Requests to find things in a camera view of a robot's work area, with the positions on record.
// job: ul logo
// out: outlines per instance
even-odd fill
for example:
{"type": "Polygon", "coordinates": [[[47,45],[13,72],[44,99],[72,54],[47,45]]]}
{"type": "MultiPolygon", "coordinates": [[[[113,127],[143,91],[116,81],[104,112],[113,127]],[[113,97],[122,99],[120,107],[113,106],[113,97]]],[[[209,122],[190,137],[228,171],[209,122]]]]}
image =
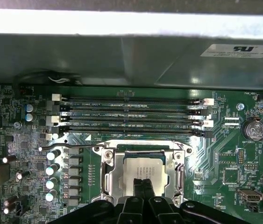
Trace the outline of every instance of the ul logo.
{"type": "Polygon", "coordinates": [[[234,47],[233,51],[251,52],[254,47],[234,47]]]}

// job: electrolytic capacitor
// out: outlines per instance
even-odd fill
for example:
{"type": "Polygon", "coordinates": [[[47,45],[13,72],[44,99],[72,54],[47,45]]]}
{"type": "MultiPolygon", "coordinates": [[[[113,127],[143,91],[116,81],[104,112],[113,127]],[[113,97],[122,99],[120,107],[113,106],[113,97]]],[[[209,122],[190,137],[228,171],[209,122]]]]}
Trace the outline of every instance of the electrolytic capacitor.
{"type": "Polygon", "coordinates": [[[25,115],[25,120],[28,122],[36,120],[37,116],[35,114],[27,113],[25,115]]]}
{"type": "Polygon", "coordinates": [[[29,175],[30,175],[30,171],[25,170],[22,173],[17,174],[17,179],[22,180],[24,177],[29,176],[29,175]]]}
{"type": "Polygon", "coordinates": [[[51,152],[47,153],[46,157],[48,160],[54,160],[61,154],[61,151],[58,149],[54,149],[51,152]]]}
{"type": "Polygon", "coordinates": [[[60,164],[54,163],[54,164],[51,164],[49,167],[47,167],[45,172],[47,175],[51,176],[55,172],[57,172],[60,168],[61,168],[60,164]]]}
{"type": "Polygon", "coordinates": [[[28,113],[35,112],[36,111],[36,106],[33,106],[31,104],[27,104],[25,106],[25,111],[28,113]]]}
{"type": "Polygon", "coordinates": [[[57,196],[56,190],[50,190],[49,193],[46,194],[45,199],[48,202],[51,202],[57,196]]]}
{"type": "Polygon", "coordinates": [[[13,204],[18,199],[17,195],[13,195],[12,197],[9,197],[7,200],[4,201],[4,206],[8,207],[11,204],[13,204]]]}
{"type": "Polygon", "coordinates": [[[4,157],[2,159],[2,162],[3,163],[9,163],[9,162],[14,162],[16,160],[17,160],[17,156],[16,155],[8,155],[8,156],[6,156],[6,157],[4,157]]]}
{"type": "Polygon", "coordinates": [[[49,190],[53,189],[55,186],[57,186],[57,179],[55,177],[50,178],[49,181],[46,182],[46,187],[49,190]]]}
{"type": "Polygon", "coordinates": [[[15,206],[16,206],[15,203],[9,205],[7,208],[4,209],[4,213],[5,213],[6,215],[9,214],[11,211],[13,211],[13,210],[15,209],[15,206]]]}

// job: motherboard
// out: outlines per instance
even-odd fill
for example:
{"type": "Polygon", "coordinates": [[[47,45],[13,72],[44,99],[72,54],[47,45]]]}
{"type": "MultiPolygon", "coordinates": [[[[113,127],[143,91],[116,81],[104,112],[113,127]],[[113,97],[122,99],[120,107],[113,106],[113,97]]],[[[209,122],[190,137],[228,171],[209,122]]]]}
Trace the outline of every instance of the motherboard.
{"type": "Polygon", "coordinates": [[[133,178],[262,224],[263,92],[0,84],[0,165],[2,224],[116,204],[133,178]]]}

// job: white wire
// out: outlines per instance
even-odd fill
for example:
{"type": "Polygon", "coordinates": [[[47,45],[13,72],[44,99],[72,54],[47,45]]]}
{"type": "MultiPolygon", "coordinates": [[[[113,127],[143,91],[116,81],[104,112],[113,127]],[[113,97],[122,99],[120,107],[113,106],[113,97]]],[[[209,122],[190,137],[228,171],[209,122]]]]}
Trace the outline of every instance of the white wire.
{"type": "Polygon", "coordinates": [[[53,79],[51,77],[48,77],[51,81],[56,82],[56,83],[65,83],[65,82],[70,82],[70,79],[68,78],[60,78],[60,79],[53,79]]]}

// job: green circuit board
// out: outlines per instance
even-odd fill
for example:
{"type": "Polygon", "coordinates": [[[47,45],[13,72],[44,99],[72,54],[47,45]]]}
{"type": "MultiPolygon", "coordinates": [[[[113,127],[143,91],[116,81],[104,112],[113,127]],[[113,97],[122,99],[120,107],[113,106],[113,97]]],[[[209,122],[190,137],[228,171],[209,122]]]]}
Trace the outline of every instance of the green circuit board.
{"type": "MultiPolygon", "coordinates": [[[[54,143],[73,145],[93,145],[109,139],[141,139],[141,140],[177,140],[194,148],[194,153],[185,161],[185,191],[184,198],[204,203],[208,206],[239,217],[253,224],[263,224],[263,200],[257,204],[257,211],[252,212],[247,207],[239,189],[252,189],[263,193],[263,131],[257,136],[248,138],[250,124],[257,122],[255,128],[263,129],[263,92],[249,91],[212,91],[212,90],[181,90],[181,89],[147,89],[121,87],[59,87],[59,86],[21,86],[19,96],[15,95],[12,86],[0,85],[0,157],[15,154],[17,161],[11,163],[11,179],[4,184],[3,200],[11,195],[28,195],[30,210],[21,218],[22,224],[44,224],[65,215],[77,207],[88,204],[100,193],[100,157],[89,148],[83,149],[79,157],[82,162],[79,185],[78,205],[68,201],[68,159],[64,153],[58,157],[61,170],[58,172],[59,188],[57,199],[52,202],[45,200],[48,189],[45,183],[49,177],[45,169],[51,164],[46,159],[45,151],[38,148],[54,143]],[[213,127],[204,127],[212,133],[210,138],[194,135],[182,135],[169,132],[167,129],[178,130],[181,126],[169,124],[167,127],[152,124],[152,128],[160,130],[157,133],[118,133],[109,123],[103,121],[85,122],[73,131],[67,131],[58,139],[50,139],[51,127],[47,126],[47,116],[58,115],[48,110],[52,94],[76,97],[102,98],[165,98],[165,99],[204,99],[213,98],[214,105],[208,106],[213,127]],[[33,118],[26,119],[26,105],[33,105],[33,118]],[[29,170],[30,176],[22,181],[16,181],[19,170],[29,170]]],[[[78,105],[80,110],[88,106],[78,105]]],[[[138,108],[147,107],[138,104],[138,108]]],[[[102,110],[109,110],[111,105],[104,105],[102,110]]],[[[162,112],[168,109],[166,101],[151,108],[162,112]]],[[[174,106],[172,112],[178,111],[174,106]]],[[[10,215],[2,215],[1,223],[8,223],[10,215]]]]}

